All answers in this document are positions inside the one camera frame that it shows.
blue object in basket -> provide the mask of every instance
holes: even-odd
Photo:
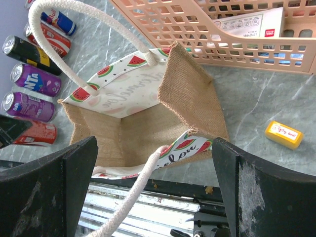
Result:
[[[259,56],[262,56],[262,57],[268,57],[269,56],[269,53],[259,53]],[[278,57],[278,58],[285,58],[285,53],[275,53],[274,54],[274,57]],[[303,59],[304,55],[303,54],[297,54],[297,53],[292,53],[291,54],[291,58],[299,58],[299,59]],[[259,59],[258,58],[254,58],[252,60],[253,62],[256,62],[256,63],[259,63]],[[265,63],[271,63],[273,64],[275,62],[274,59],[265,59],[264,61]],[[290,61],[286,61],[286,60],[282,60],[280,61],[280,64],[285,64],[285,65],[289,65],[290,64]],[[296,61],[295,62],[295,65],[296,66],[301,66],[302,65],[302,62],[299,62],[299,61]]]

gray marble surface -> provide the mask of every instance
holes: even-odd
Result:
[[[123,23],[128,29],[144,38],[121,16],[107,0],[84,0]],[[73,46],[65,58],[78,75],[88,80],[105,65],[115,62],[136,49],[118,33],[97,20],[74,12],[67,13],[78,25]],[[266,160],[303,173],[316,175],[316,83],[315,78],[299,74],[227,67],[204,67],[215,78],[231,142],[240,148]],[[76,85],[61,76],[64,85],[58,98],[65,98]],[[28,162],[66,147],[73,130],[62,107],[56,99],[58,140],[49,148],[10,146],[0,150],[0,159]],[[269,122],[277,120],[304,133],[301,146],[289,150],[264,136]],[[152,178],[218,186],[213,161],[203,160],[172,168],[157,170]]]

white rope handle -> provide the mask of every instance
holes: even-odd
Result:
[[[45,38],[40,27],[40,15],[48,8],[57,7],[64,9],[71,9],[79,13],[86,14],[90,17],[96,18],[109,27],[121,34],[125,39],[130,41],[137,50],[144,54],[144,57],[149,66],[157,64],[154,59],[153,53],[127,28],[125,28],[120,22],[106,13],[90,6],[85,3],[76,0],[37,0],[35,1],[29,11],[29,22],[33,35],[40,45],[40,47],[47,53],[47,55],[55,62],[55,64],[79,87],[82,87],[90,95],[96,96],[98,91],[94,90],[84,80],[79,78],[77,74],[60,58],[60,56],[51,47],[47,39]]]
[[[154,170],[156,163],[160,157],[161,152],[166,150],[168,146],[159,147],[149,158],[143,168],[141,174],[138,176],[135,184],[129,191],[121,206],[115,211],[113,216],[107,223],[104,223],[99,229],[87,235],[87,237],[111,237],[114,231],[119,227],[123,220],[132,209],[147,181]]]

white box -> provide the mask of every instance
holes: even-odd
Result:
[[[214,23],[225,32],[240,37],[266,38],[281,37],[284,27],[283,7],[266,11],[253,12],[239,16],[232,16],[214,20]],[[219,35],[212,35],[212,40],[221,40]],[[215,47],[213,42],[208,42],[207,47]]]

pink basket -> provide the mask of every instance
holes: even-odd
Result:
[[[155,47],[167,47],[173,41],[179,41],[199,63],[303,74],[316,71],[316,39],[299,38],[302,30],[311,30],[312,37],[316,35],[316,6],[305,6],[306,0],[111,2]],[[236,37],[222,31],[212,21],[219,15],[236,16],[280,6],[285,10],[284,30],[294,31],[292,38]],[[272,45],[270,48],[273,49],[267,49],[267,45]]]

